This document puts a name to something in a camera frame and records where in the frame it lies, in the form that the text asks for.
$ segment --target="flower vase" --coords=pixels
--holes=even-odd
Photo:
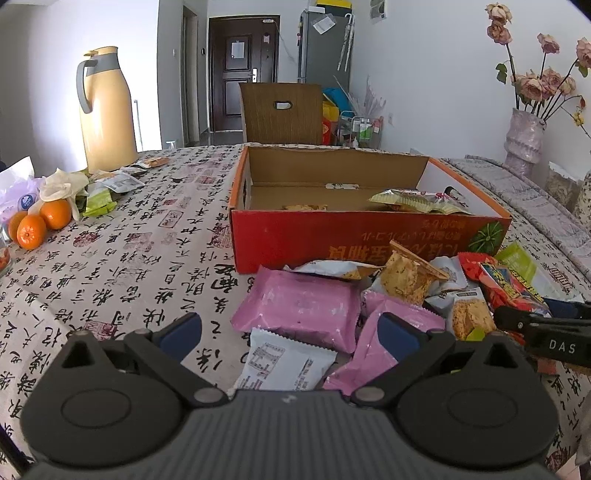
[[[534,165],[542,157],[545,128],[546,122],[540,117],[514,108],[505,141],[505,165],[530,179]]]

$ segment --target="paper sign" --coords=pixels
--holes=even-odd
[[[336,23],[333,21],[333,19],[329,15],[326,15],[314,24],[314,28],[320,35],[322,35],[323,33],[328,32],[335,25]]]
[[[232,58],[243,59],[244,58],[244,42],[234,41],[232,42]]]

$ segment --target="snack package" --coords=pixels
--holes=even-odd
[[[88,185],[88,197],[86,198],[86,208],[82,212],[84,217],[98,217],[106,215],[114,210],[117,202],[111,198],[111,191],[100,185],[100,183],[91,183]]]
[[[487,254],[461,252],[460,264],[466,276],[480,282],[493,309],[508,305],[525,312],[549,317],[544,299],[515,271]]]
[[[446,330],[458,340],[482,340],[496,330],[480,287],[451,291],[425,300],[446,319]]]
[[[371,290],[422,305],[434,281],[447,281],[444,271],[432,266],[402,245],[391,241],[393,252]]]
[[[261,328],[353,353],[360,311],[354,283],[261,267],[231,323],[240,332]]]
[[[288,266],[284,267],[283,270],[340,278],[341,280],[363,280],[377,272],[380,268],[375,265],[347,260],[314,260],[293,270]]]
[[[235,390],[313,390],[333,364],[336,352],[253,328],[251,349]]]
[[[580,293],[573,289],[569,294],[556,284],[554,280],[541,268],[518,242],[509,244],[500,250],[495,258],[518,273],[541,297],[551,299],[574,300]]]
[[[123,172],[118,172],[113,177],[107,176],[101,178],[96,182],[107,187],[109,190],[113,190],[115,193],[127,193],[145,186],[144,182]]]
[[[468,280],[464,275],[458,257],[437,257],[429,262],[432,266],[449,276],[447,281],[435,281],[428,291],[428,296],[441,295],[447,291],[460,291],[468,288]]]
[[[327,377],[323,386],[327,390],[341,390],[344,395],[351,395],[402,360],[396,359],[393,344],[394,339],[404,341],[404,336],[398,328],[392,328],[392,322],[382,317],[384,312],[395,314],[423,332],[445,328],[444,319],[424,308],[373,291],[366,292],[364,297],[371,313],[361,330],[357,350],[348,364]]]
[[[445,193],[419,192],[418,190],[389,189],[377,193],[369,199],[370,202],[384,203],[397,212],[439,212],[467,213],[467,209]]]
[[[154,167],[161,167],[162,165],[166,165],[169,162],[168,157],[155,157],[155,158],[146,158],[144,160],[140,160],[134,163],[134,165],[139,165],[142,168],[154,168]]]
[[[321,212],[325,212],[327,205],[284,205],[284,210],[293,210],[296,212],[308,212],[311,210],[320,210]]]

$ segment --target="plastic bag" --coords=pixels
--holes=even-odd
[[[360,311],[352,283],[261,267],[231,323],[241,332],[260,328],[352,353]]]
[[[394,353],[384,345],[389,345],[393,338],[401,339],[397,330],[390,328],[391,322],[382,317],[384,312],[395,314],[422,332],[445,328],[445,320],[440,316],[381,293],[366,292],[365,305],[371,314],[361,330],[353,359],[328,376],[323,386],[327,390],[341,390],[344,395],[351,395],[398,364]]]
[[[336,352],[253,328],[251,349],[234,390],[313,390]]]
[[[42,179],[34,178],[31,158],[23,158],[0,173],[0,222],[19,210],[28,210],[37,201]]]
[[[81,171],[68,173],[59,168],[53,175],[44,178],[39,187],[39,200],[29,208],[29,213],[39,214],[45,202],[66,199],[72,209],[74,220],[80,220],[76,206],[76,194],[88,185],[88,178]]]

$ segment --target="door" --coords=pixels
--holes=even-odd
[[[279,17],[211,18],[212,131],[242,130],[241,82],[276,82]]]
[[[199,105],[197,101],[197,15],[183,7],[181,25],[181,116],[183,144],[191,147],[199,142]]]

